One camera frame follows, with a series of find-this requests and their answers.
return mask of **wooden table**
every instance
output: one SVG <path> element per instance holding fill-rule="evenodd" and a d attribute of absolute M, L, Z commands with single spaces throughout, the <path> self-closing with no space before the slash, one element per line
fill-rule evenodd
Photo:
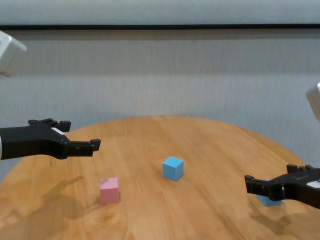
<path fill-rule="evenodd" d="M 192 117 L 136 117 L 67 135 L 100 138 L 93 157 L 24 158 L 0 186 L 1 240 L 315 240 L 320 211 L 264 207 L 244 175 L 270 179 L 294 154 L 238 126 Z M 162 177 L 184 160 L 177 182 Z M 99 179 L 119 177 L 121 202 L 101 205 Z"/>

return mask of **blue cube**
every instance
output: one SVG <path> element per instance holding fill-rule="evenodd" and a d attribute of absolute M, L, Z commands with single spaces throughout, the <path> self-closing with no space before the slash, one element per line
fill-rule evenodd
<path fill-rule="evenodd" d="M 184 174 L 184 161 L 175 158 L 173 156 L 169 157 L 162 163 L 162 176 L 171 179 L 173 181 L 178 181 Z"/>
<path fill-rule="evenodd" d="M 272 207 L 272 206 L 277 206 L 282 204 L 282 201 L 273 201 L 271 200 L 269 197 L 267 196 L 260 196 L 257 195 L 257 198 L 259 199 L 259 201 L 265 206 L 265 207 Z"/>

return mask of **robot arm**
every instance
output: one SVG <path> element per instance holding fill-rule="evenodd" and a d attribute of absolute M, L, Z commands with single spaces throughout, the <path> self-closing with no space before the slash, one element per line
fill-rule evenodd
<path fill-rule="evenodd" d="M 0 76 L 11 76 L 27 47 L 0 31 Z M 49 155 L 56 159 L 67 157 L 91 157 L 98 151 L 100 139 L 70 141 L 71 122 L 51 118 L 29 120 L 29 126 L 0 128 L 0 160 L 32 155 Z"/>
<path fill-rule="evenodd" d="M 51 118 L 29 120 L 29 126 L 0 128 L 1 160 L 32 155 L 49 155 L 56 159 L 67 157 L 91 157 L 98 151 L 100 139 L 70 141 L 64 132 L 69 132 L 71 122 Z"/>
<path fill-rule="evenodd" d="M 320 122 L 320 83 L 306 92 L 306 98 Z M 286 169 L 287 174 L 268 181 L 244 176 L 247 193 L 269 197 L 272 201 L 296 200 L 320 209 L 320 168 L 289 164 Z"/>

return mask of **pink cube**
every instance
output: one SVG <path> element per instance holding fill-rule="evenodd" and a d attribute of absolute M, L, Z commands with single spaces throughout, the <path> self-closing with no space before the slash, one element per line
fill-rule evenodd
<path fill-rule="evenodd" d="M 100 200 L 102 204 L 114 204 L 120 201 L 117 177 L 100 179 Z"/>

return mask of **table top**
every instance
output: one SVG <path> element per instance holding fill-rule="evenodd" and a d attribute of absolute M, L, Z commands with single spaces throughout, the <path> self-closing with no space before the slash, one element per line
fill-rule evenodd
<path fill-rule="evenodd" d="M 270 179 L 303 165 L 241 127 L 183 116 L 132 117 L 67 134 L 100 138 L 93 157 L 24 158 L 0 185 L 4 240 L 320 239 L 320 211 L 286 200 L 264 207 L 244 175 Z M 178 181 L 162 162 L 184 160 Z M 100 204 L 100 178 L 118 177 L 120 203 Z"/>

